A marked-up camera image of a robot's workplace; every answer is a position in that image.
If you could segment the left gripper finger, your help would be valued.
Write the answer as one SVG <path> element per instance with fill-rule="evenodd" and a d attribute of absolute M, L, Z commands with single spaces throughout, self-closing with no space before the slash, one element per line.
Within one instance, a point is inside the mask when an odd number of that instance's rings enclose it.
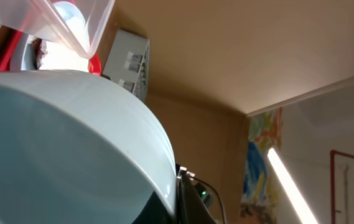
<path fill-rule="evenodd" d="M 187 174 L 180 178 L 178 208 L 181 224 L 216 224 Z"/>

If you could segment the light blue bowl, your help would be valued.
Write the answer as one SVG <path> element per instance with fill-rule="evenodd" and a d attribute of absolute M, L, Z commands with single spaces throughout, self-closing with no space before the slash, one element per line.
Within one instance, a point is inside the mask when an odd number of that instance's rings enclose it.
<path fill-rule="evenodd" d="M 176 221 L 172 146 L 141 100 L 85 72 L 0 72 L 0 223 Z"/>

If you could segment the white paper napkin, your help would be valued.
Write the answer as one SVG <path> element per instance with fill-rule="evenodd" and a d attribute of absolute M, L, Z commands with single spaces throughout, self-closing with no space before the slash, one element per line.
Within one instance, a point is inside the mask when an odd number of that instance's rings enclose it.
<path fill-rule="evenodd" d="M 66 25 L 83 44 L 89 49 L 89 35 L 85 28 L 86 21 L 76 5 L 68 1 L 59 1 L 54 4 L 56 10 L 65 21 Z M 89 60 L 80 57 L 74 50 L 63 43 L 42 40 L 36 57 L 38 70 L 78 70 L 89 72 Z"/>

